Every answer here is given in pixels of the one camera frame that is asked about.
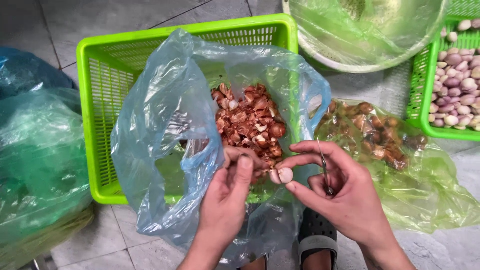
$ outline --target plastic basket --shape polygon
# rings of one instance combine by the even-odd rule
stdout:
[[[480,17],[480,1],[455,1],[452,3],[449,15],[445,22],[447,32],[456,31],[458,22],[463,19]],[[432,99],[433,82],[438,52],[452,47],[477,49],[480,48],[480,31],[458,32],[458,41],[451,43],[440,34],[433,43],[425,47],[415,56],[410,89],[410,101],[407,107],[407,122],[424,131],[425,134],[435,138],[459,139],[480,141],[480,132],[467,127],[466,130],[455,128],[441,128],[430,126],[428,114]]]
[[[229,45],[276,45],[298,53],[297,24],[286,14],[179,25],[83,39],[77,47],[90,189],[95,201],[127,204],[110,156],[122,102],[150,54],[177,28]],[[180,194],[167,194],[167,202]]]

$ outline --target colander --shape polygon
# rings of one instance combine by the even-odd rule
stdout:
[[[302,18],[304,14],[301,14],[300,17],[298,14],[295,14],[295,11],[291,9],[291,1],[293,0],[282,1],[283,11],[284,13],[293,15],[299,23],[298,39],[299,45],[303,50],[304,54],[306,54],[307,57],[310,57],[313,60],[319,62],[322,66],[328,69],[334,69],[337,71],[349,73],[365,73],[383,70],[398,65],[401,62],[414,56],[433,39],[444,21],[446,7],[448,5],[448,0],[415,0],[418,2],[430,2],[429,4],[432,7],[435,7],[433,9],[436,12],[428,14],[430,22],[426,29],[427,31],[423,31],[424,36],[416,36],[414,40],[396,39],[395,46],[398,45],[402,48],[402,50],[395,56],[392,54],[387,55],[387,57],[383,57],[383,54],[379,54],[379,57],[376,57],[379,59],[376,59],[375,61],[367,61],[366,59],[365,61],[363,59],[361,61],[351,61],[352,59],[361,58],[362,56],[358,54],[358,52],[355,50],[342,50],[337,48],[336,46],[326,46],[322,43],[322,41],[324,41],[325,39],[319,38],[312,40],[311,38],[308,38],[307,35],[309,35],[310,33],[306,33],[306,30],[301,27],[302,22],[299,20],[299,18]],[[411,1],[371,0],[370,3],[373,2],[375,4],[376,10],[375,12],[370,12],[368,15],[366,15],[366,12],[364,13],[366,9],[365,2],[365,0],[338,0],[340,6],[345,12],[350,15],[350,18],[353,22],[358,22],[360,18],[362,18],[362,21],[372,23],[374,26],[381,30],[381,33],[383,35],[387,37],[394,37],[396,33],[402,32],[398,29],[399,22],[401,22],[402,20],[396,20],[396,18],[407,19],[409,21],[411,20],[412,22],[418,20],[419,24],[425,22],[424,17],[411,15],[407,12],[411,11],[411,8],[408,8],[408,4],[412,3]],[[359,41],[357,45],[359,48],[369,48],[371,49],[371,51],[374,51],[376,49],[375,45],[369,44],[368,42],[362,43],[361,41]],[[352,57],[345,58],[341,57],[342,55],[349,55]]]

